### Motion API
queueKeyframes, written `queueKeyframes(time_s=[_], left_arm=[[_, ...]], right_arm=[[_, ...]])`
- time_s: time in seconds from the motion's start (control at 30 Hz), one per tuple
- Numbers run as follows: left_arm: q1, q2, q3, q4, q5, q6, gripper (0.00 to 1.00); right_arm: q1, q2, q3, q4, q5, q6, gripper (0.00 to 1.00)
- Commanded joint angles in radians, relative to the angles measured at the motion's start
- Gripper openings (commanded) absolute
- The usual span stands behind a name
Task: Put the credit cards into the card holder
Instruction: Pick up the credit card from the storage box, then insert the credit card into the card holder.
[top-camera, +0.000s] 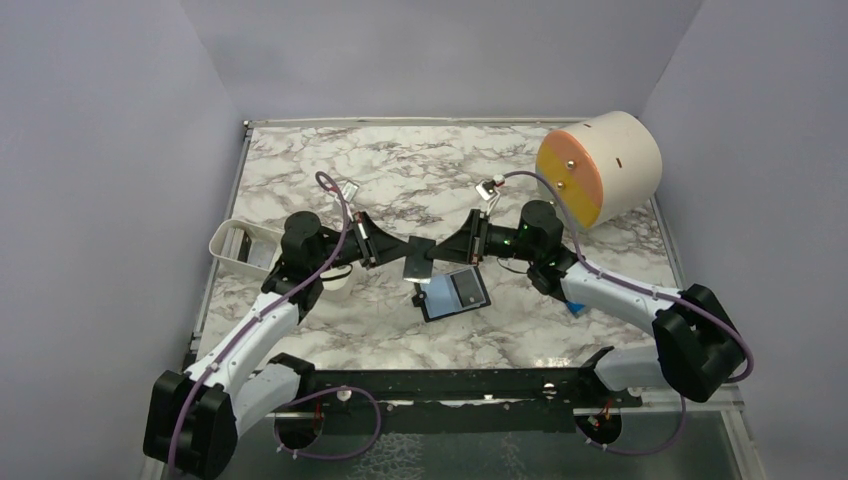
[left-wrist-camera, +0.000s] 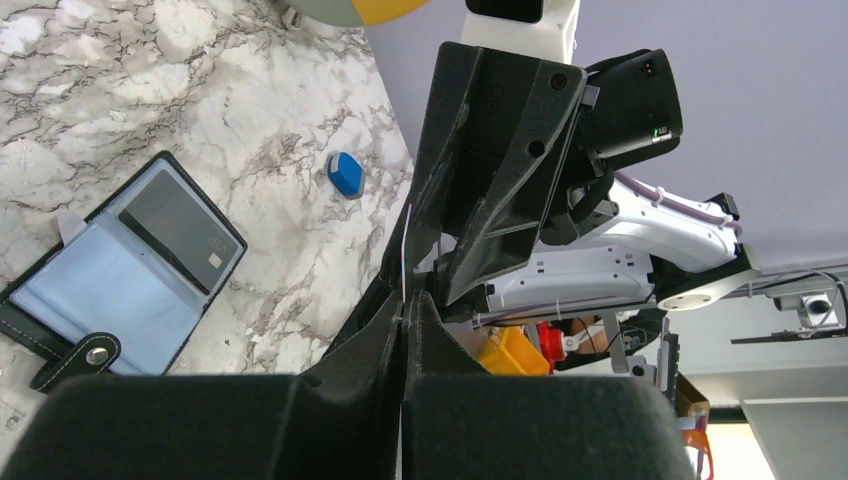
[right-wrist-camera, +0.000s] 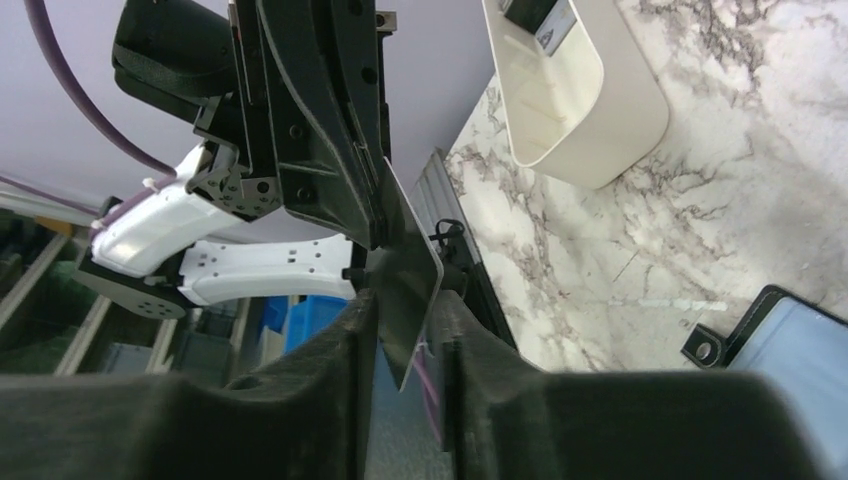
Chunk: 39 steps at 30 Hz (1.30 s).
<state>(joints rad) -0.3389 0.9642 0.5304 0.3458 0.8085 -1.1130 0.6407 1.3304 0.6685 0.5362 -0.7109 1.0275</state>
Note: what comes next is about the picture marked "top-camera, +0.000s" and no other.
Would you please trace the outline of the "dark credit card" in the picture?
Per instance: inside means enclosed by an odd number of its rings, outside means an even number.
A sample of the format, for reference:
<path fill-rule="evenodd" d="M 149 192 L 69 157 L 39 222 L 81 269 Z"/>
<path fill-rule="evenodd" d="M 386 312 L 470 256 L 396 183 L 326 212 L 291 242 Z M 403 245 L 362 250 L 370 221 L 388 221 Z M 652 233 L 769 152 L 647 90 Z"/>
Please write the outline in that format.
<path fill-rule="evenodd" d="M 403 279 L 408 282 L 428 284 L 433 274 L 434 260 L 429 257 L 429 251 L 436 241 L 419 236 L 410 236 L 409 251 L 405 257 Z"/>

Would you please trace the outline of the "black card holder blue sleeves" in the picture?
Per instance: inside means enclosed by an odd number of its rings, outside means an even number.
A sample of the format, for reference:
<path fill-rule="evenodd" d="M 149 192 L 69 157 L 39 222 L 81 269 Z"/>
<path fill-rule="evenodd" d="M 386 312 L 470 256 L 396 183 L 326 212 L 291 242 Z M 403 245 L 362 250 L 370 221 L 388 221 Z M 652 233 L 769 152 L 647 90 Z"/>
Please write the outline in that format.
<path fill-rule="evenodd" d="M 425 322 L 486 308 L 492 303 L 478 266 L 435 275 L 429 283 L 414 287 L 411 304 L 421 311 Z"/>

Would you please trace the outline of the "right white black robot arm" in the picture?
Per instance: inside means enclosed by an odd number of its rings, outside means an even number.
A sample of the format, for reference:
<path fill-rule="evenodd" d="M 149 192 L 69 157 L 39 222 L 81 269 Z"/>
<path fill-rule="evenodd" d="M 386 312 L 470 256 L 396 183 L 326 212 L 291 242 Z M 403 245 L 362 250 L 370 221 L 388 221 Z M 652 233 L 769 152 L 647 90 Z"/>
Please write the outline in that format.
<path fill-rule="evenodd" d="M 612 349 L 596 355 L 577 380 L 579 398 L 600 407 L 629 388 L 669 387 L 704 403 L 742 365 L 736 328 L 707 287 L 659 287 L 616 276 L 580 259 L 562 242 L 564 225 L 552 205 L 526 203 L 517 227 L 494 225 L 477 209 L 460 229 L 428 249 L 432 260 L 476 265 L 486 257 L 528 264 L 526 275 L 545 296 L 582 304 L 650 335 L 651 347 Z"/>

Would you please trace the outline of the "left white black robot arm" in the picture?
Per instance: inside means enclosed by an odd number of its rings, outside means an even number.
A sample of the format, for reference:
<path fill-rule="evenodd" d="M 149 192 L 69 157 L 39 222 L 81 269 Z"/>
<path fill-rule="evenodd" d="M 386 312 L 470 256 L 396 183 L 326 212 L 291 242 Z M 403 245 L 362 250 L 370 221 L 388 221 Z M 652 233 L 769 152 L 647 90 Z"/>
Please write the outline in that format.
<path fill-rule="evenodd" d="M 200 479 L 226 468 L 239 438 L 275 408 L 306 408 L 314 384 L 296 363 L 259 365 L 299 325 L 324 290 L 321 273 L 360 262 L 379 266 L 410 254 L 410 245 L 376 226 L 367 213 L 343 216 L 341 230 L 309 211 L 284 224 L 281 254 L 248 313 L 207 355 L 184 372 L 167 370 L 152 390 L 143 439 L 146 456 Z"/>

